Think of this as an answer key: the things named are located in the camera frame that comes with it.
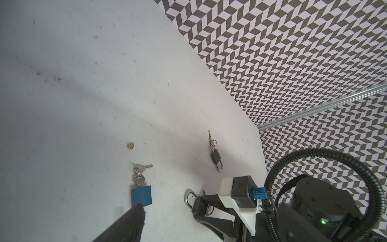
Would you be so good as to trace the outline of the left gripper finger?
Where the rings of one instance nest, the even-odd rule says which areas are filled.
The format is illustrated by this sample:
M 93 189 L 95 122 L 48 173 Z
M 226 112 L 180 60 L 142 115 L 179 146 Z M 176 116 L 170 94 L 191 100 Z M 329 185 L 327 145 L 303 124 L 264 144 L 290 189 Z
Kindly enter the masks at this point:
M 133 206 L 93 242 L 140 242 L 145 225 L 145 211 L 141 203 Z

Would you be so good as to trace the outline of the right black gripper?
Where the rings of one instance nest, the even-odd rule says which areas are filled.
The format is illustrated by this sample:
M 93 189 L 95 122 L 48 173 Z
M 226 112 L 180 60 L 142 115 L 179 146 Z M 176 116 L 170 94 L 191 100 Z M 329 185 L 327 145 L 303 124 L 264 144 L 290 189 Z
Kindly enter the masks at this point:
M 205 213 L 193 213 L 194 219 L 203 225 L 204 227 L 211 230 L 220 240 L 222 241 L 237 241 L 242 242 L 242 237 L 244 231 L 247 232 L 245 242 L 281 242 L 279 238 L 278 226 L 275 221 L 273 213 L 270 213 L 269 216 L 264 213 L 258 213 L 256 215 L 256 233 L 253 236 L 248 229 L 244 228 L 244 223 L 236 214 L 235 210 L 232 208 L 226 208 L 222 201 L 220 200 L 218 194 L 215 195 L 203 195 L 201 196 L 201 201 L 206 205 L 210 205 L 214 208 L 217 208 L 223 212 L 226 212 L 228 215 L 234 216 L 234 220 L 220 219 L 214 217 L 207 217 Z M 277 238 L 273 236 L 272 229 L 269 229 L 267 224 L 268 218 L 272 221 L 272 227 L 275 227 L 277 230 Z

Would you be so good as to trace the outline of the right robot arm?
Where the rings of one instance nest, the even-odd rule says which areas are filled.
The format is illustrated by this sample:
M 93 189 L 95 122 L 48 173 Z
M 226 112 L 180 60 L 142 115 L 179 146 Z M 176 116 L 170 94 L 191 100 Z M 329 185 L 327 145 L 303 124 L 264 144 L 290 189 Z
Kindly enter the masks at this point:
M 365 222 L 348 191 L 300 175 L 287 182 L 280 195 L 293 192 L 290 203 L 279 203 L 252 177 L 223 179 L 215 195 L 188 192 L 194 219 L 224 242 L 271 242 L 270 226 L 281 242 L 343 242 Z

